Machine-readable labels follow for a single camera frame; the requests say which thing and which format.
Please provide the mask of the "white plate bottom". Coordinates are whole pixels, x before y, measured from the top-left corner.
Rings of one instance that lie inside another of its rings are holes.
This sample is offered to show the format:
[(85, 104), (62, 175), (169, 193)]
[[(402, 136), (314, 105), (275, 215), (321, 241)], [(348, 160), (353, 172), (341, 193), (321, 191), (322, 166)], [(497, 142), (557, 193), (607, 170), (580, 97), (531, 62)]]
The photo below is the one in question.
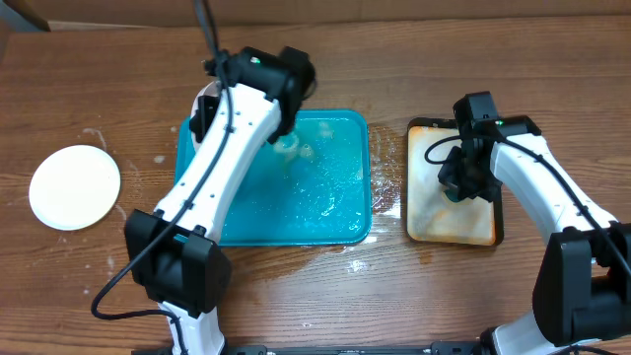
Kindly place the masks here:
[(188, 128), (194, 152), (201, 147), (203, 139), (210, 131), (220, 103), (220, 83), (213, 81), (204, 87), (193, 102)]

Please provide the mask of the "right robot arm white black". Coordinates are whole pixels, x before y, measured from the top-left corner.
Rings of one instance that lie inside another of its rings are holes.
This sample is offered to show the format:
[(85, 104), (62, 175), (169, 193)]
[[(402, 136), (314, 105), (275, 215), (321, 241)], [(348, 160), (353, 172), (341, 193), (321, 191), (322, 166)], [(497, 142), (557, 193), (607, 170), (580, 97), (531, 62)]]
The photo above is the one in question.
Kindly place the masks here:
[(485, 331), (479, 354), (572, 354), (630, 333), (630, 226), (594, 203), (527, 116), (456, 119), (460, 144), (440, 162), (450, 198), (497, 199), (506, 186), (546, 250), (531, 310)]

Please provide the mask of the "dark green sponge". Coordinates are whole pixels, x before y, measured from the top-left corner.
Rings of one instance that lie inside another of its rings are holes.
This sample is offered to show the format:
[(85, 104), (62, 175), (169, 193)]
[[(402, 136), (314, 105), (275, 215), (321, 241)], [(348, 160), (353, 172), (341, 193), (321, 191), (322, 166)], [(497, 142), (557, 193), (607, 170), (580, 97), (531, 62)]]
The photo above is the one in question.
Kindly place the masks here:
[(453, 202), (453, 203), (458, 203), (461, 201), (461, 198), (459, 197), (458, 191), (457, 190), (452, 190), (452, 189), (446, 189), (444, 191), (444, 194), (446, 196), (446, 198)]

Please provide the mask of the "white plate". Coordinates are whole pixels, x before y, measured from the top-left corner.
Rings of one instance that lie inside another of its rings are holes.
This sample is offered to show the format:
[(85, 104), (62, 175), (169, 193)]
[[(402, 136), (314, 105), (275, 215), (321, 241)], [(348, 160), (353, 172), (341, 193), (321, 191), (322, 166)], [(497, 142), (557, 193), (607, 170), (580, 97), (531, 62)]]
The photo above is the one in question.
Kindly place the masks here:
[(63, 148), (35, 170), (29, 203), (44, 225), (76, 231), (99, 222), (114, 206), (120, 170), (104, 150), (89, 145)]
[(203, 139), (210, 131), (220, 103), (220, 83), (213, 81), (204, 87), (193, 102), (188, 128), (194, 152), (201, 147)]

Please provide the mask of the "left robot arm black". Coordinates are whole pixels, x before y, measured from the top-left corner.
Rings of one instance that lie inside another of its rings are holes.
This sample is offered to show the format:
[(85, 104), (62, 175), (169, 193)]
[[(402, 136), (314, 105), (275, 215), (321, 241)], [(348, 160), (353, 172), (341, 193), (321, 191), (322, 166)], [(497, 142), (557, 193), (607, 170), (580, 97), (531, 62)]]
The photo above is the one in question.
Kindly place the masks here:
[(224, 352), (217, 307), (232, 265), (218, 242), (228, 209), (259, 149), (291, 131), (316, 78), (309, 56), (289, 46), (223, 53), (205, 70), (214, 80), (192, 104), (192, 161), (152, 213), (135, 210), (124, 227), (132, 277), (168, 319), (168, 354)]

